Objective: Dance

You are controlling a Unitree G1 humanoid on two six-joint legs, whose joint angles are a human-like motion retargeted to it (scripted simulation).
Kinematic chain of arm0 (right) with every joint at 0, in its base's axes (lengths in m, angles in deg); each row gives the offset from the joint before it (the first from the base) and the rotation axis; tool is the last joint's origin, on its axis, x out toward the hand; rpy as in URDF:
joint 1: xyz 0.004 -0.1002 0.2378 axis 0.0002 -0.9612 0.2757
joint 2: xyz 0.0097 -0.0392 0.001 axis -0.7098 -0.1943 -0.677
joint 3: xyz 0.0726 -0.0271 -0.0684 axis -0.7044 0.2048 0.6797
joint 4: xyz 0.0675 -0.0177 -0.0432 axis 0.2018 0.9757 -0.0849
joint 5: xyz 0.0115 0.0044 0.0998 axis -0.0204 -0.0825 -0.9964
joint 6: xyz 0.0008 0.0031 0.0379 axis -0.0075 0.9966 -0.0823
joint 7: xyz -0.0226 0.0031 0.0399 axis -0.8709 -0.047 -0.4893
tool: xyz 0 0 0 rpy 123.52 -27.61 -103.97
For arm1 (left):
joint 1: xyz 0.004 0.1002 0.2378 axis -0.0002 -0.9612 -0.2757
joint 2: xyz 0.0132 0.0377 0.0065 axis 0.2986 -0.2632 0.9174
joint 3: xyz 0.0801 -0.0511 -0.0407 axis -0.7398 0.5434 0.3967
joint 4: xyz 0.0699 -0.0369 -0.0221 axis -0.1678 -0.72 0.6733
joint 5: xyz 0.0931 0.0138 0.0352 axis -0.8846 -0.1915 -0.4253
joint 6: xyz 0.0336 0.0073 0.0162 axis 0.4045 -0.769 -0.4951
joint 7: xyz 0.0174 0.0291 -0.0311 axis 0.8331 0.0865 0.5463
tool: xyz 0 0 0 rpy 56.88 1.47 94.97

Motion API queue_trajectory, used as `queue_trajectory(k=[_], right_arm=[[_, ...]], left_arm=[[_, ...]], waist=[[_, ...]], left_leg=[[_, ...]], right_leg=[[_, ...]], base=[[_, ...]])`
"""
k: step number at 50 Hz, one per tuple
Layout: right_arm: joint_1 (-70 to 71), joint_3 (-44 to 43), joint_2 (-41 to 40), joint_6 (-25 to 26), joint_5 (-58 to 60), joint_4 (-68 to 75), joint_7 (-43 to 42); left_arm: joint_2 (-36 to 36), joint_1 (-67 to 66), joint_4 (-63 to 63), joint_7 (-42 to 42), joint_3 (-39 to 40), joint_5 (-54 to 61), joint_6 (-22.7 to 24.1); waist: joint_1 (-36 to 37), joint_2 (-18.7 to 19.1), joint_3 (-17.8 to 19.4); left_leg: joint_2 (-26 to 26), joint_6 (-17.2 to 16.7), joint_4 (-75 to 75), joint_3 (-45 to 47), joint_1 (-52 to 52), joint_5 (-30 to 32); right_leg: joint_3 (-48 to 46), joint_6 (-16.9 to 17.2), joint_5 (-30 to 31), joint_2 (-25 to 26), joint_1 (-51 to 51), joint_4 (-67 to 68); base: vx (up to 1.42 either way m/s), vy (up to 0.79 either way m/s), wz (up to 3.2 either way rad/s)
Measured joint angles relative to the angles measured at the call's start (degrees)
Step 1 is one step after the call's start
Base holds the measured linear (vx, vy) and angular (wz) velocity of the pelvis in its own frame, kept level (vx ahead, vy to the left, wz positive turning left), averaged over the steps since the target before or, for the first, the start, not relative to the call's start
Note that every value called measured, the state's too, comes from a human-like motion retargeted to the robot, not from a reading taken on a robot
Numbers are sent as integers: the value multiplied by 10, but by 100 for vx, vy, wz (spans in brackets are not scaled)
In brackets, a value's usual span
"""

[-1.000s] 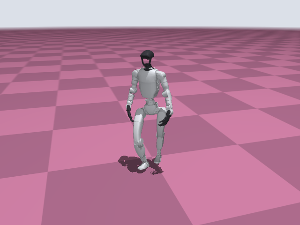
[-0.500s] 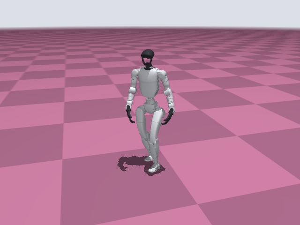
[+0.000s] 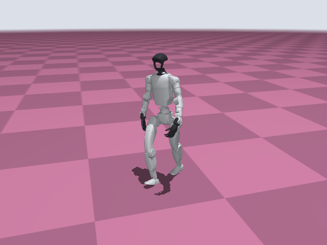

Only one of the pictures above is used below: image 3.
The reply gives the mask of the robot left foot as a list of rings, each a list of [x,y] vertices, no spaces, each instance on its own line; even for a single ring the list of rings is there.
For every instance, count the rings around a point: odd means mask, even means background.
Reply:
[[[181,167],[176,166],[172,171],[170,171],[171,175],[176,175],[178,174],[181,170],[183,170],[183,164],[181,164]]]

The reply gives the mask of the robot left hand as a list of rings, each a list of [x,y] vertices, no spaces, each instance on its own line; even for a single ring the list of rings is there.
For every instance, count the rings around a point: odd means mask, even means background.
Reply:
[[[177,132],[178,126],[180,125],[177,122],[178,122],[178,117],[175,118],[175,120],[173,122],[174,124],[170,128],[165,130],[165,131],[170,130],[167,134],[164,134],[165,137],[168,137],[168,138],[174,137],[175,133]]]

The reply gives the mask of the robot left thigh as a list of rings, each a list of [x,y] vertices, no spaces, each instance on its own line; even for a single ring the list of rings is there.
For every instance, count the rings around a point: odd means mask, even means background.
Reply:
[[[174,123],[173,123],[173,122],[174,122],[174,119],[175,119],[175,117],[171,117],[171,118],[170,118],[170,126],[169,126],[169,128],[174,124]],[[181,124],[178,126],[177,132],[175,133],[174,137],[169,138],[170,146],[171,146],[171,148],[172,148],[175,152],[177,152],[177,150],[178,150],[178,145],[180,145],[180,143],[179,143],[179,136],[180,136],[179,128],[180,128],[181,126],[182,126],[182,122],[181,122]],[[170,130],[169,130],[169,131],[170,131]]]

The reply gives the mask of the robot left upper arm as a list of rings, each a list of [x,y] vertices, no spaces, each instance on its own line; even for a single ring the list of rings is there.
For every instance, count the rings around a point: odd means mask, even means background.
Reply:
[[[169,83],[172,85],[174,94],[176,96],[176,98],[174,98],[173,102],[175,105],[178,105],[179,104],[178,98],[182,97],[181,89],[180,89],[180,79],[175,76],[169,76]]]

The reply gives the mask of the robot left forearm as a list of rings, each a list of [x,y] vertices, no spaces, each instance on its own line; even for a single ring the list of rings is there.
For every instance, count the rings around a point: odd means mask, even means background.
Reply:
[[[175,118],[178,117],[178,124],[182,122],[182,110],[183,110],[183,99],[181,97],[178,98],[178,105],[175,106]]]

